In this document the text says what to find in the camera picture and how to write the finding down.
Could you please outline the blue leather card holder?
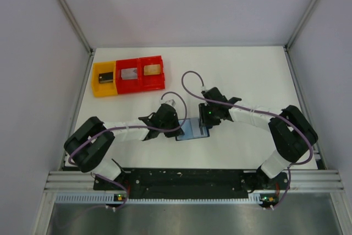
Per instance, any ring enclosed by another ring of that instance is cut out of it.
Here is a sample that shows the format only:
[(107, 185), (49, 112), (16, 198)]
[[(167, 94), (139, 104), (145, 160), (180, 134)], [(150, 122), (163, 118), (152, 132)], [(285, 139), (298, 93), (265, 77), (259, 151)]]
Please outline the blue leather card holder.
[(193, 139), (208, 138), (210, 136), (209, 129), (202, 127), (199, 118), (188, 118), (182, 125), (183, 135), (175, 137), (176, 141), (186, 141)]

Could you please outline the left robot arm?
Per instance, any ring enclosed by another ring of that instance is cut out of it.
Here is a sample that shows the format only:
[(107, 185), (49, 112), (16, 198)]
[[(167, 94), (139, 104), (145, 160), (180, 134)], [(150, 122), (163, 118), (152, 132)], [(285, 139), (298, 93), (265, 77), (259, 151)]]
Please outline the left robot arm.
[(161, 133), (167, 138), (183, 135), (175, 108), (163, 103), (156, 112), (129, 122), (105, 123), (91, 117), (64, 143), (69, 162), (82, 173), (93, 173), (115, 180), (122, 169), (106, 157), (113, 143), (147, 141)]

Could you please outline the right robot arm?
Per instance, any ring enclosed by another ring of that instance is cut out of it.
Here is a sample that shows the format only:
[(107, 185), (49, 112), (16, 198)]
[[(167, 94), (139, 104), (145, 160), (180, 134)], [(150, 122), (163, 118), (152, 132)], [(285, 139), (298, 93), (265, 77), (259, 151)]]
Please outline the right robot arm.
[(200, 125), (213, 127), (221, 121), (245, 123), (269, 132), (275, 150), (254, 173), (242, 176), (243, 189), (252, 192), (268, 189), (279, 183), (283, 171), (310, 152), (318, 135), (301, 111), (293, 105), (272, 113), (263, 107), (248, 108), (241, 99), (227, 99), (217, 87), (201, 92), (205, 99), (199, 104)]

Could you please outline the silver credit card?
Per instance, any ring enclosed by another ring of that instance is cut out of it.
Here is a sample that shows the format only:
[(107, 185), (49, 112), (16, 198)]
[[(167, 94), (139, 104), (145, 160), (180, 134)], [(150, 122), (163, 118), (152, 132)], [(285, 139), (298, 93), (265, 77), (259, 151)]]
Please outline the silver credit card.
[(190, 124), (193, 138), (206, 138), (208, 136), (208, 132), (200, 127), (198, 118), (191, 119)]

